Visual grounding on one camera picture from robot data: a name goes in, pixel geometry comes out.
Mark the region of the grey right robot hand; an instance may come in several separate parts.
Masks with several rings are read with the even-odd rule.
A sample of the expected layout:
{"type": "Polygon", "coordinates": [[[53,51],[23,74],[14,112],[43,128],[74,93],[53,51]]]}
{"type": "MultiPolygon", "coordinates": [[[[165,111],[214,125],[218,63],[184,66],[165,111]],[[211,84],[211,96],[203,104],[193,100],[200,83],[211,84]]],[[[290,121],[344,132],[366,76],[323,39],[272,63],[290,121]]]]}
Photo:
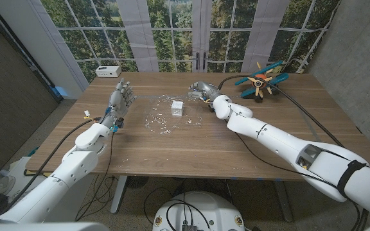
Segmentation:
{"type": "Polygon", "coordinates": [[[222,93],[212,83],[206,83],[204,81],[198,81],[193,83],[189,87],[190,92],[188,96],[193,98],[199,98],[204,101],[214,101],[217,97],[221,96],[222,93]]]}

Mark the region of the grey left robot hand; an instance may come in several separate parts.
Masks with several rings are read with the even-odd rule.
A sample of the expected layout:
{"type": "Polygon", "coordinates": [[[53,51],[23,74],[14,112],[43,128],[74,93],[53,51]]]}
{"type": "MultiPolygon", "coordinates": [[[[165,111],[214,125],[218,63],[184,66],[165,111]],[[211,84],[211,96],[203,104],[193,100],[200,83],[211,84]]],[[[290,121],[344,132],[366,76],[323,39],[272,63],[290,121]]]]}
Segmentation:
{"type": "Polygon", "coordinates": [[[109,111],[101,118],[100,124],[110,128],[113,124],[122,121],[128,113],[128,109],[137,99],[129,81],[120,79],[109,98],[109,111]]]}

